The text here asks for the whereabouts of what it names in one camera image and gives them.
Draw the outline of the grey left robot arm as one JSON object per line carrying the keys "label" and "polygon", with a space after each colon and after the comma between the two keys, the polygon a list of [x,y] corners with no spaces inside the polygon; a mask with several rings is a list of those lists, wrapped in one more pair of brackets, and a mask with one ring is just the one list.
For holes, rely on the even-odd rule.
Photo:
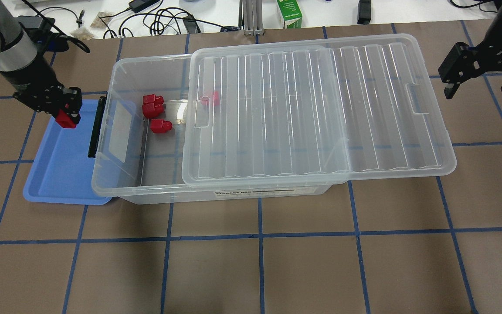
{"label": "grey left robot arm", "polygon": [[81,120],[81,89],[66,88],[20,23],[0,1],[0,75],[14,87],[13,97],[37,113],[54,117],[63,128]]}

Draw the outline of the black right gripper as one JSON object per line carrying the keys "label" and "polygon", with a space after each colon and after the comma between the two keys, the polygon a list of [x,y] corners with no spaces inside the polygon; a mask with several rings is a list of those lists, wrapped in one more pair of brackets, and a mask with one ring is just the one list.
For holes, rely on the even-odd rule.
{"label": "black right gripper", "polygon": [[502,6],[480,44],[470,47],[456,42],[438,68],[445,84],[444,96],[450,100],[459,85],[487,72],[502,71]]}

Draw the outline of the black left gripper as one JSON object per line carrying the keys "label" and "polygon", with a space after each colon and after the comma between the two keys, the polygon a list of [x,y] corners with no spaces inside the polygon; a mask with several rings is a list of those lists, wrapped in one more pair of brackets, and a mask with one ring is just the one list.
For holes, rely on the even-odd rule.
{"label": "black left gripper", "polygon": [[13,97],[37,113],[55,118],[63,110],[73,120],[81,119],[81,89],[65,87],[49,65],[30,65],[13,71],[13,86]]}

